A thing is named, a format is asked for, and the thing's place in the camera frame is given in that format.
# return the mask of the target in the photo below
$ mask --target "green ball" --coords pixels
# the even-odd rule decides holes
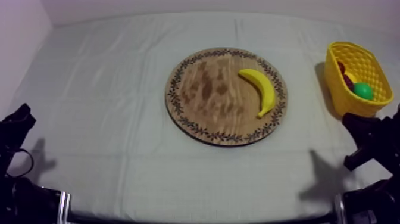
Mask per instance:
[[[354,84],[353,92],[361,98],[372,100],[372,88],[367,83],[359,82]]]

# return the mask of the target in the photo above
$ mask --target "yellow plastic basket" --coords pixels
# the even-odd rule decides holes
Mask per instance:
[[[372,100],[355,95],[346,86],[338,61],[343,63],[346,72],[352,73],[358,82],[368,83],[372,87]],[[333,42],[328,46],[324,75],[333,106],[340,116],[349,112],[372,117],[393,100],[392,89],[375,56],[354,43]]]

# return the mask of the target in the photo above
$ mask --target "round wooden tray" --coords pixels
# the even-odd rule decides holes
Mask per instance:
[[[240,78],[240,69],[256,69],[273,83],[276,106],[261,119],[260,94]],[[265,59],[235,48],[213,48],[184,59],[165,88],[167,110],[181,130],[202,142],[234,147],[265,138],[286,112],[285,82]]]

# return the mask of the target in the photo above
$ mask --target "white tablecloth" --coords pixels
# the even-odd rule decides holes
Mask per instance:
[[[355,144],[334,117],[320,76],[333,41],[375,53],[395,100],[400,41],[357,27],[269,14],[140,15],[56,28],[22,81],[10,112],[27,102],[37,123],[30,177],[72,193],[73,210],[164,222],[248,222],[323,214],[335,194],[389,176],[375,161],[342,166]],[[165,83],[188,55],[213,47],[251,51],[284,78],[278,129],[246,147],[218,148],[181,132]],[[13,162],[23,166],[24,157]]]

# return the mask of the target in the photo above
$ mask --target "banana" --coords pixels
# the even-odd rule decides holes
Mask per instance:
[[[242,69],[239,71],[239,75],[253,83],[260,90],[261,111],[258,113],[258,117],[262,118],[263,115],[275,107],[275,90],[272,83],[264,74],[254,69]]]

